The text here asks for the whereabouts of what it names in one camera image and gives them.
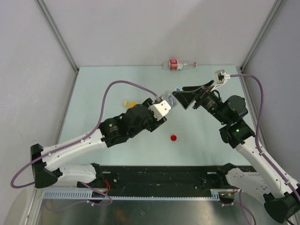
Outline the clear red-label water bottle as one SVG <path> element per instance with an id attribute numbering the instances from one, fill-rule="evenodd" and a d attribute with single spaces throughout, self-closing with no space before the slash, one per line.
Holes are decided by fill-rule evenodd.
<path id="1" fill-rule="evenodd" d="M 186 60 L 167 60 L 161 67 L 165 70 L 180 71 L 195 68 L 197 67 L 197 63 Z"/>

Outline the red bottle cap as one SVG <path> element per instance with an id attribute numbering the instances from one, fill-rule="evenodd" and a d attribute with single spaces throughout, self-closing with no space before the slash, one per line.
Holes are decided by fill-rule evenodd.
<path id="1" fill-rule="evenodd" d="M 174 142 L 177 140 L 177 136 L 176 135 L 171 135 L 170 139 Z"/>

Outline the blue-label clear drink bottle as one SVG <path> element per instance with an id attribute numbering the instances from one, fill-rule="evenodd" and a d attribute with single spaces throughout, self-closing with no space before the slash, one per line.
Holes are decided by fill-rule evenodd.
<path id="1" fill-rule="evenodd" d="M 178 105 L 177 99 L 172 95 L 171 91 L 165 91 L 160 98 L 165 100 L 169 106 L 173 109 Z"/>

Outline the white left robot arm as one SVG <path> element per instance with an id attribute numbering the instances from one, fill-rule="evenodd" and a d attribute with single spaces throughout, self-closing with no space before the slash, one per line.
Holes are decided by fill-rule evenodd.
<path id="1" fill-rule="evenodd" d="M 148 98 L 125 113 L 104 120 L 89 134 L 49 147 L 31 146 L 35 188 L 47 188 L 58 181 L 75 181 L 80 187 L 84 183 L 95 188 L 101 186 L 104 176 L 98 164 L 71 165 L 69 162 L 94 150 L 125 143 L 144 130 L 153 132 L 166 122 L 170 110 L 167 101 L 155 103 Z"/>

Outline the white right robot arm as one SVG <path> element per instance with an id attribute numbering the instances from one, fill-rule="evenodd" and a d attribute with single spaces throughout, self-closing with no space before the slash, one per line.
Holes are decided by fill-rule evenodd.
<path id="1" fill-rule="evenodd" d="M 204 108 L 222 128 L 221 139 L 240 153 L 256 170 L 261 179 L 242 172 L 233 164 L 221 167 L 216 182 L 221 188 L 235 186 L 264 205 L 269 216 L 284 223 L 300 210 L 300 183 L 289 176 L 260 144 L 257 136 L 244 121 L 247 115 L 244 98 L 232 95 L 222 101 L 213 81 L 201 86 L 183 87 L 172 95 L 184 109 Z"/>

